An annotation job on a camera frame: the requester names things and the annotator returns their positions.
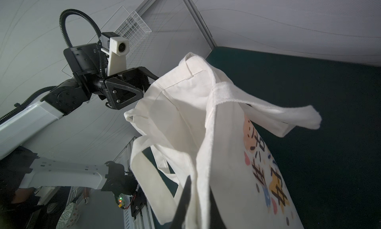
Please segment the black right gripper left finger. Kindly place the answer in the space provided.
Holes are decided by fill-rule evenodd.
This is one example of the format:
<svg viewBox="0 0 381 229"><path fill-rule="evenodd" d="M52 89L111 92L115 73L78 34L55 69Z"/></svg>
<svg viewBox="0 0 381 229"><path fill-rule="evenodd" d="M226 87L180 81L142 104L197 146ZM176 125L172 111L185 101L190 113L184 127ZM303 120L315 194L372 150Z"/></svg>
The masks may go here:
<svg viewBox="0 0 381 229"><path fill-rule="evenodd" d="M179 205L175 217L170 225L170 229L184 229L185 219L191 198L191 177L188 176L186 180L183 193L181 195Z"/></svg>

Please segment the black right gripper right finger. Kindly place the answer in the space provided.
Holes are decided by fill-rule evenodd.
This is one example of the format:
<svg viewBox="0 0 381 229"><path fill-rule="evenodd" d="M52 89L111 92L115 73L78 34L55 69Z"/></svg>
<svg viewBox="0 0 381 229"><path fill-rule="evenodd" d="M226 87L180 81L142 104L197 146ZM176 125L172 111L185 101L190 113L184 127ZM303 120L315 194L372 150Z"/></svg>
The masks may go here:
<svg viewBox="0 0 381 229"><path fill-rule="evenodd" d="M210 229L226 229L218 211L212 190L210 189Z"/></svg>

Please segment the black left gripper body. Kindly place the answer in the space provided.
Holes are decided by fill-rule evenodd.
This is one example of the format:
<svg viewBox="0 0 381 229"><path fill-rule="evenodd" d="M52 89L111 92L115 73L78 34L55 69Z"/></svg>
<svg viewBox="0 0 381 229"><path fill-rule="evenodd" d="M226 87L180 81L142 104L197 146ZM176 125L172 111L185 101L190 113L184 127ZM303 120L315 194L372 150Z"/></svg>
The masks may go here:
<svg viewBox="0 0 381 229"><path fill-rule="evenodd" d="M150 79L156 81L158 76L142 66L131 68L106 78L95 79L95 94L101 100L107 100L106 107L121 110L143 98L150 87Z"/></svg>

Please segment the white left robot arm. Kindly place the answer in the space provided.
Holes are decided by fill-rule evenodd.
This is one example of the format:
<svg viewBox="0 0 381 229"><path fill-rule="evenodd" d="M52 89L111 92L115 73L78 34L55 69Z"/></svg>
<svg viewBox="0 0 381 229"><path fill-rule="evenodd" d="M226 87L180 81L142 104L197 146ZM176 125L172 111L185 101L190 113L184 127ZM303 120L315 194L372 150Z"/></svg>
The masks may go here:
<svg viewBox="0 0 381 229"><path fill-rule="evenodd" d="M68 79L35 92L1 120L1 199L41 186L79 186L132 195L138 182L114 162L132 128L124 108L157 77L144 67L101 79Z"/></svg>

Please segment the white printed tote bag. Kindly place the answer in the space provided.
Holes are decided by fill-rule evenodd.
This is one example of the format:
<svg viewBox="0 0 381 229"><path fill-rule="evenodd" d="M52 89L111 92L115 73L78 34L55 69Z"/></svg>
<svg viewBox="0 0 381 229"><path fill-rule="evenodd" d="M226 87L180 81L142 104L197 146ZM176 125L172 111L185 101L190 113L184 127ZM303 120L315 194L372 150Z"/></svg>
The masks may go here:
<svg viewBox="0 0 381 229"><path fill-rule="evenodd" d="M193 53L153 82L125 112L139 133L131 170L160 224L171 224L187 177L185 229L209 229L210 189L227 229L301 229L280 169L257 131L316 130L312 107L282 108L238 88Z"/></svg>

